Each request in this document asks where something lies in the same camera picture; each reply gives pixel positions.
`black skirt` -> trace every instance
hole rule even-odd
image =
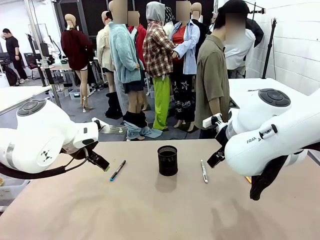
[[[143,91],[145,87],[145,74],[143,71],[140,71],[141,73],[141,80],[140,81],[132,81],[128,83],[124,83],[124,93],[128,94],[130,92],[139,92]]]

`black pen holder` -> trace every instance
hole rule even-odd
[[[178,150],[174,146],[162,146],[158,149],[159,173],[173,176],[178,172]]]

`red jacket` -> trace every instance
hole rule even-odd
[[[133,29],[134,29],[134,26],[129,26],[128,27],[128,30],[129,30],[130,33],[132,32]],[[136,37],[136,43],[135,44],[136,44],[136,49],[137,49],[137,52],[138,52],[138,57],[142,61],[144,69],[146,69],[146,64],[145,64],[145,60],[144,60],[144,51],[143,51],[142,46],[144,44],[144,40],[145,40],[145,37],[147,35],[147,30],[141,24],[139,24],[139,26],[138,26],[138,28],[136,30],[137,30],[138,36]]]
[[[81,70],[94,60],[93,45],[85,34],[72,29],[61,35],[61,47],[73,70]]]

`light blue shirt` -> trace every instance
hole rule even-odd
[[[173,35],[178,31],[181,21],[174,25],[174,29],[169,37],[172,41]],[[179,44],[173,51],[179,54],[179,59],[184,56],[183,60],[183,74],[195,75],[197,74],[197,60],[195,57],[196,45],[199,41],[200,29],[192,20],[188,21],[185,27],[184,42]]]

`white wall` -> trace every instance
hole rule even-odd
[[[49,35],[56,42],[60,42],[60,30],[58,23],[56,22],[56,17],[54,13],[54,8],[50,0],[39,2],[33,0],[36,17],[39,24],[46,24]],[[33,6],[31,4],[31,12],[34,12]],[[20,52],[31,53],[31,47],[27,39],[26,33],[30,34],[29,30],[29,16],[25,6],[25,2],[20,0],[11,3],[0,4],[0,32],[4,28],[9,29],[14,37],[19,41]],[[2,38],[0,43],[4,52],[7,51],[6,41]]]
[[[256,0],[256,4],[267,9],[266,14],[254,16],[264,39],[254,50],[255,59],[246,77],[262,76],[271,22],[277,18],[266,75],[275,79],[276,73],[277,81],[306,95],[312,94],[320,88],[320,0]]]

